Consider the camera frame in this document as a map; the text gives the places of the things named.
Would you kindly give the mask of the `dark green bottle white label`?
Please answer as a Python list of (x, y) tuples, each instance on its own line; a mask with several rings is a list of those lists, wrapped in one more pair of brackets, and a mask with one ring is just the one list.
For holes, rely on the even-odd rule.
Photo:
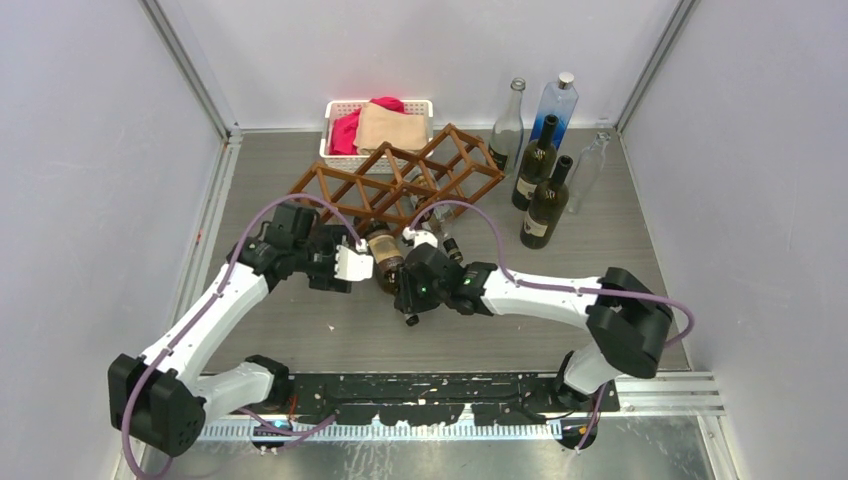
[(539, 137), (531, 140), (523, 151), (511, 196), (512, 204), (521, 211), (528, 209), (536, 186), (550, 175), (556, 160), (553, 137), (558, 125), (559, 118), (556, 115), (546, 115)]

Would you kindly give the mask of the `brown wooden wine rack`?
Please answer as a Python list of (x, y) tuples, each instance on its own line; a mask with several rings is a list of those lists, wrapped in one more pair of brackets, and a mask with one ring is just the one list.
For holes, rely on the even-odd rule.
[(384, 142), (351, 172), (316, 161), (291, 191), (316, 196), (346, 217), (358, 218), (359, 233), (382, 221), (397, 235), (421, 210), (417, 204), (403, 206), (404, 200), (418, 198), (422, 206), (442, 200), (473, 204), (504, 178), (481, 137), (449, 124), (419, 151)]

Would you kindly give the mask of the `green bottle silver capsule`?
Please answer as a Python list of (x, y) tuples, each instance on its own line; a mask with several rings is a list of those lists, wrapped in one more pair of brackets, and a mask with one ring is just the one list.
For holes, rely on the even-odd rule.
[[(364, 230), (365, 240), (374, 258), (374, 277), (380, 288), (395, 298), (397, 290), (395, 275), (399, 267), (405, 266), (405, 260), (387, 223), (373, 221)], [(417, 315), (405, 315), (405, 322), (412, 327), (419, 323)]]

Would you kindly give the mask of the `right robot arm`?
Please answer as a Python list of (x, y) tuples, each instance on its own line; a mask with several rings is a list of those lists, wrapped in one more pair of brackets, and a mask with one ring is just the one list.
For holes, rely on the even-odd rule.
[(571, 411), (620, 375), (654, 378), (673, 319), (667, 305), (617, 267), (600, 277), (545, 277), (488, 262), (462, 265), (423, 244), (395, 280), (395, 307), (406, 315), (445, 306), (461, 315), (524, 315), (587, 331), (590, 343), (565, 355), (551, 388)]

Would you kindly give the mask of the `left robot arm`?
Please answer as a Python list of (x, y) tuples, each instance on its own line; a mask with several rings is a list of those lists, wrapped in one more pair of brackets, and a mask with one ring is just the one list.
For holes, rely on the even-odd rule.
[(312, 289), (348, 293), (372, 275), (373, 258), (352, 223), (313, 195), (285, 195), (263, 207), (243, 231), (196, 303), (137, 356), (121, 354), (107, 372), (110, 420), (126, 461), (133, 441), (171, 458), (203, 427), (254, 404), (269, 413), (293, 395), (289, 369), (262, 355), (214, 376), (202, 372), (238, 323), (282, 281), (303, 274)]

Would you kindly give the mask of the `small clear bottle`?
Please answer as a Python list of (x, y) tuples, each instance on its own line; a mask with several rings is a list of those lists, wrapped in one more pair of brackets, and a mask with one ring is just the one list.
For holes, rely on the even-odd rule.
[(570, 197), (566, 205), (568, 213), (577, 214), (580, 211), (582, 203), (603, 171), (610, 139), (609, 133), (598, 132), (593, 142), (581, 151), (569, 185)]

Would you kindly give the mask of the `blue square glass bottle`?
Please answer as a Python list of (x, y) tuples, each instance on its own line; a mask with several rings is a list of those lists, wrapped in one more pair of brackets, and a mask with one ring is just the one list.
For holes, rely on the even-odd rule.
[(574, 81), (575, 76), (572, 73), (561, 72), (555, 81), (545, 85), (538, 104), (530, 141), (540, 138), (545, 118), (554, 115), (558, 118), (558, 125), (552, 137), (552, 145), (556, 149), (560, 148), (579, 100)]

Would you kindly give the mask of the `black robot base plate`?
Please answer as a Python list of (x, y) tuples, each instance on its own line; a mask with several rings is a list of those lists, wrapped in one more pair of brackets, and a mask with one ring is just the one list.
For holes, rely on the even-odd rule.
[(298, 373), (288, 396), (239, 411), (268, 419), (281, 414), (307, 424), (333, 415), (338, 425), (452, 425), (464, 413), (475, 426), (512, 426), (578, 420), (593, 400), (565, 395), (554, 373)]

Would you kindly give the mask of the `clear glass wine bottle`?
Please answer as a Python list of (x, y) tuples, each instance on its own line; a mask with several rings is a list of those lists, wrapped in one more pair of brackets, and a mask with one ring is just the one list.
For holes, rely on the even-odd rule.
[(521, 105), (525, 88), (523, 78), (512, 79), (506, 109), (494, 123), (488, 141), (488, 152), (505, 176), (514, 171), (524, 140)]

